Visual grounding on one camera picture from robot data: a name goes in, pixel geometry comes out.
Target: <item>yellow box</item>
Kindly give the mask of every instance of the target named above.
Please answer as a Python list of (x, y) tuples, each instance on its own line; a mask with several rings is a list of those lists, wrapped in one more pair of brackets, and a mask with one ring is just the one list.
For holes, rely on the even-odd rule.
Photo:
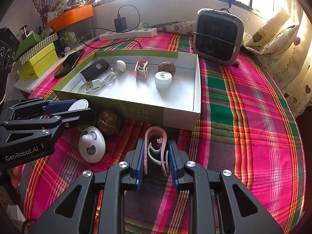
[(51, 43), (18, 69), (18, 74), (25, 81), (39, 78), (49, 67), (58, 61), (54, 44)]

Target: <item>walnut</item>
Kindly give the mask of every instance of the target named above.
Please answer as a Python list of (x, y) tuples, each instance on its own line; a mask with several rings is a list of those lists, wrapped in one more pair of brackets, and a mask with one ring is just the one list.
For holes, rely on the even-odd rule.
[(118, 133), (121, 126), (120, 117), (113, 111), (104, 110), (99, 114), (97, 127), (105, 135)]
[(169, 72), (170, 74), (174, 75), (175, 73), (175, 66), (171, 61), (165, 61), (159, 64), (158, 66), (158, 71), (166, 71)]

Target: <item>white box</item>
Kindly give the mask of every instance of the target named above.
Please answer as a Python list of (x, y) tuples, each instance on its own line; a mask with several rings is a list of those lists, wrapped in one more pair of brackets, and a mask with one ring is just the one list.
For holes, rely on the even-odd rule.
[[(115, 82), (101, 89), (86, 91), (79, 72), (96, 60), (105, 57), (111, 67), (123, 60), (127, 69), (119, 73)], [(134, 68), (138, 60), (149, 62), (147, 80), (135, 79)], [(176, 67), (170, 88), (159, 90), (155, 86), (158, 65), (171, 61)], [(99, 75), (104, 79), (110, 69)], [(54, 88), (60, 100), (85, 98), (94, 111), (113, 110), (128, 119), (194, 130), (200, 115), (201, 88), (199, 62), (196, 54), (157, 50), (98, 51), (72, 70)]]

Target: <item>floral pillowcase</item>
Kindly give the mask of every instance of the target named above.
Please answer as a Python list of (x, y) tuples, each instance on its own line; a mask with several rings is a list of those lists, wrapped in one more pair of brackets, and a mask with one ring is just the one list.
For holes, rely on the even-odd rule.
[(158, 31), (181, 35), (194, 35), (195, 21), (172, 22), (152, 26)]

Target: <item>wall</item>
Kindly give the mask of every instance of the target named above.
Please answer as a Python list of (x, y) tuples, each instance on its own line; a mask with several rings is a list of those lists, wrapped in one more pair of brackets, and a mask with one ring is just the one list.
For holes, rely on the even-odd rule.
[[(220, 9), (228, 6), (227, 3), (217, 0), (113, 0), (94, 7), (92, 23), (94, 27), (115, 29), (113, 20), (117, 17), (117, 10), (121, 5), (136, 6), (141, 15), (141, 21), (150, 25), (195, 20), (196, 13), (202, 8)], [(245, 32), (253, 35), (264, 23), (264, 19), (242, 8), (232, 6), (229, 11), (242, 19)], [(134, 8), (123, 7), (121, 16), (127, 18), (128, 28), (138, 23), (137, 12)]]
[(38, 32), (38, 26), (41, 26), (39, 13), (35, 9), (32, 0), (14, 0), (7, 13), (0, 22), (0, 28), (10, 27), (16, 35), (22, 26), (28, 25), (28, 30)]

